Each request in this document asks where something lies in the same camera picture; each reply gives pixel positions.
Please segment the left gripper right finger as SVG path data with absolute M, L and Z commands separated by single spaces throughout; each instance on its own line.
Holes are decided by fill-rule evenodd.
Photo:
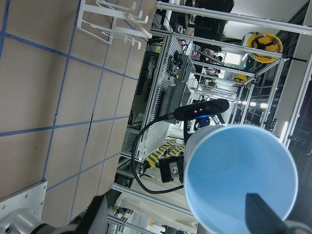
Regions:
M 245 223 L 251 234 L 285 234 L 286 224 L 259 194 L 247 193 Z

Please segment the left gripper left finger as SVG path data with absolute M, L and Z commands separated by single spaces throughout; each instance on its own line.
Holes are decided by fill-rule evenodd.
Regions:
M 71 234 L 105 234 L 108 228 L 106 195 L 95 196 L 90 205 L 71 222 Z

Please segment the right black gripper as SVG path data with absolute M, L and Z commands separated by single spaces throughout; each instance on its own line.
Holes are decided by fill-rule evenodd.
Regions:
M 195 120 L 194 130 L 197 131 L 203 127 L 209 126 L 211 123 L 210 118 L 197 118 Z M 192 136 L 193 133 L 188 132 L 188 121 L 183 123 L 183 136 L 184 144 Z M 184 177 L 184 156 L 171 156 L 167 158 L 162 158 L 158 161 L 161 181 L 163 183 L 168 183 L 178 179 L 180 183 L 183 183 Z

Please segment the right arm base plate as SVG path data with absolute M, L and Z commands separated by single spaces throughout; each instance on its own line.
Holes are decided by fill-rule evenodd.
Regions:
M 0 219 L 4 219 L 12 212 L 22 208 L 31 210 L 38 218 L 41 218 L 47 181 L 41 181 L 23 190 L 0 199 Z

